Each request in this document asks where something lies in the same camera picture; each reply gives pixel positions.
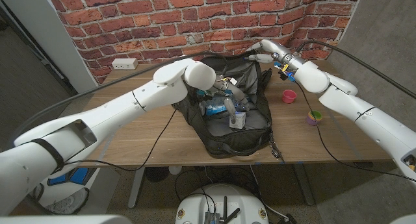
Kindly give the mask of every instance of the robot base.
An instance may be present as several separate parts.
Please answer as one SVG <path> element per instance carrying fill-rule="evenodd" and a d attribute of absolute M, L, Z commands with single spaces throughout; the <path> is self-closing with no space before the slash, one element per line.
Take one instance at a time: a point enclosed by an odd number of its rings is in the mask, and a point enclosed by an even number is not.
<path fill-rule="evenodd" d="M 230 216 L 237 208 L 240 211 L 235 218 L 228 223 L 247 223 L 247 224 L 268 224 L 266 209 L 262 202 L 253 194 L 238 186 L 232 184 L 210 184 L 203 189 L 207 195 L 210 195 L 216 207 L 216 213 L 221 220 L 224 220 L 224 197 L 226 196 L 227 215 Z M 199 188 L 193 193 L 203 193 Z M 208 197 L 209 209 L 214 211 L 214 204 Z M 207 200 L 204 195 L 191 195 L 185 198 L 177 209 L 175 224 L 197 224 L 206 223 L 205 217 L 208 211 Z"/>

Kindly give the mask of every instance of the white box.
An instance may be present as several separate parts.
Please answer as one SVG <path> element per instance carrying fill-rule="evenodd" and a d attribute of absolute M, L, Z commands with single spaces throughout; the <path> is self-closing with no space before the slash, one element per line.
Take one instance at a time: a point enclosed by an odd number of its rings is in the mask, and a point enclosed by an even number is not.
<path fill-rule="evenodd" d="M 138 61 L 135 58 L 116 58 L 112 61 L 114 69 L 136 69 Z"/>

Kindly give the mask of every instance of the wooden table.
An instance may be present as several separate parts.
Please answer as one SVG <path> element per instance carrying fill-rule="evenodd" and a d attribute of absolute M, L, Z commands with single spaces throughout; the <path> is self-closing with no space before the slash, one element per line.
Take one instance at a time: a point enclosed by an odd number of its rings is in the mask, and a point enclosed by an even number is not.
<path fill-rule="evenodd" d="M 326 61 L 314 61 L 321 70 L 339 76 L 336 70 Z M 139 65 L 134 70 L 144 69 L 150 65 Z M 261 65 L 262 69 L 273 68 L 272 64 Z M 134 71 L 113 71 L 105 80 L 110 82 L 124 77 Z M 115 84 L 99 91 L 90 100 L 85 110 L 95 108 L 119 95 L 125 94 L 150 81 L 154 71 Z M 298 97 L 292 104 L 285 104 L 281 97 L 284 90 L 294 90 Z M 325 151 L 319 139 L 317 128 L 306 123 L 309 108 L 297 85 L 282 81 L 276 70 L 268 84 L 265 95 L 272 113 L 274 138 L 285 163 L 293 164 L 300 188 L 309 205 L 315 203 L 307 181 L 302 163 L 335 162 Z M 368 136 L 349 119 L 322 106 L 318 95 L 306 93 L 314 110 L 323 115 L 319 123 L 322 139 L 330 152 L 344 162 L 390 160 L 387 153 L 378 147 Z M 164 106 L 152 110 L 130 124 L 115 132 L 106 139 L 88 159 L 103 160 L 120 166 L 141 166 L 153 146 L 156 138 L 172 115 L 174 109 Z M 183 115 L 176 112 L 169 126 L 160 137 L 146 166 L 213 166 L 213 165 L 248 165 L 248 164 L 282 164 L 281 159 L 272 156 L 271 148 L 266 146 L 250 156 L 231 156 L 218 159 L 210 156 L 202 141 L 189 126 Z M 104 166 L 89 163 L 83 166 Z M 137 203 L 144 168 L 136 171 L 128 203 L 134 208 Z"/>

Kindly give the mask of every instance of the black bag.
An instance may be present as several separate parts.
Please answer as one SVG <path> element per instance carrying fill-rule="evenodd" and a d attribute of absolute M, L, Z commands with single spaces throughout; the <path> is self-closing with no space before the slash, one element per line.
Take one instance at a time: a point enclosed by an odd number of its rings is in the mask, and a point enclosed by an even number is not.
<path fill-rule="evenodd" d="M 246 124 L 243 129 L 229 127 L 227 111 L 212 116 L 203 115 L 199 105 L 196 88 L 188 88 L 187 97 L 174 104 L 187 123 L 194 127 L 208 152 L 212 155 L 248 156 L 260 147 L 271 142 L 272 116 L 264 95 L 265 88 L 272 75 L 272 70 L 261 73 L 260 64 L 245 60 L 244 57 L 254 52 L 227 58 L 228 70 L 224 77 L 237 80 L 235 86 L 240 88 L 250 99 L 250 110 L 246 112 Z M 224 60 L 218 57 L 206 57 L 201 60 L 212 67 L 217 74 L 224 69 Z"/>

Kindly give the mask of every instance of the black strap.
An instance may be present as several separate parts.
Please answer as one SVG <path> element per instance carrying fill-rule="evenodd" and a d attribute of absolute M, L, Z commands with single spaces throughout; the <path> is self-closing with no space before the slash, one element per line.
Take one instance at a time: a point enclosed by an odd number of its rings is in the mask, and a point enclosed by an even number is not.
<path fill-rule="evenodd" d="M 49 142 L 47 142 L 44 139 L 34 139 L 31 142 L 37 143 L 38 145 L 46 149 L 46 151 L 48 151 L 48 153 L 52 155 L 53 159 L 55 159 L 55 162 L 57 162 L 58 164 L 57 169 L 62 168 L 62 166 L 64 165 L 64 159 Z"/>

